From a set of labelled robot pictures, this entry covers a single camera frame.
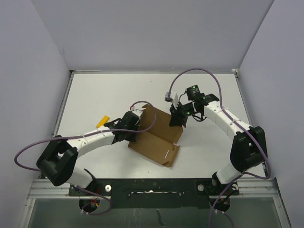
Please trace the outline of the yellow rectangular block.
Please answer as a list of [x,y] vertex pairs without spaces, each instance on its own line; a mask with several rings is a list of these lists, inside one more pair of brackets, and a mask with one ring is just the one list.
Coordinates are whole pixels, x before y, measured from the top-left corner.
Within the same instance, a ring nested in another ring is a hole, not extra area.
[[96,125],[96,128],[100,128],[101,126],[103,126],[104,124],[106,124],[109,121],[110,117],[105,115]]

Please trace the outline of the brown cardboard box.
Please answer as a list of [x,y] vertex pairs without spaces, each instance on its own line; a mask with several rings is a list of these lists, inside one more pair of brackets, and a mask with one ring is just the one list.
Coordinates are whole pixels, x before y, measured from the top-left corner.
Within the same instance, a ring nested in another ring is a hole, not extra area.
[[172,167],[179,152],[180,147],[177,142],[183,133],[183,128],[170,127],[170,120],[170,114],[144,105],[140,127],[142,130],[151,124],[153,127],[146,132],[138,133],[136,141],[130,142],[128,148],[162,166]]

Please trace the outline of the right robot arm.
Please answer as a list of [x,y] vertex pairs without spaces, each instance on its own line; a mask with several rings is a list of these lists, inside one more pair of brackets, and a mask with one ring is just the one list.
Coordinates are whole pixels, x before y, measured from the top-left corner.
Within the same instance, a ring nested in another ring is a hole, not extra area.
[[187,88],[185,94],[189,101],[187,104],[182,104],[175,92],[166,93],[165,101],[171,103],[169,126],[186,126],[190,116],[198,122],[210,119],[232,141],[229,162],[212,175],[212,190],[222,194],[235,178],[265,161],[265,132],[261,127],[252,127],[238,119],[220,106],[220,100],[214,94],[200,92],[197,85]]

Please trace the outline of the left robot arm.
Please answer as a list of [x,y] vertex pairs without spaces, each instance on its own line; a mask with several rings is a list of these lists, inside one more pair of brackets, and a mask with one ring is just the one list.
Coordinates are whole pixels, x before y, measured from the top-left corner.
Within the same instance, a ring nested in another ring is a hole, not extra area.
[[51,141],[36,165],[54,186],[69,183],[79,186],[85,195],[92,195],[96,191],[94,177],[87,169],[76,166],[77,159],[102,146],[124,140],[135,141],[142,114],[143,111],[138,109],[128,111],[122,118],[108,122],[79,139]]

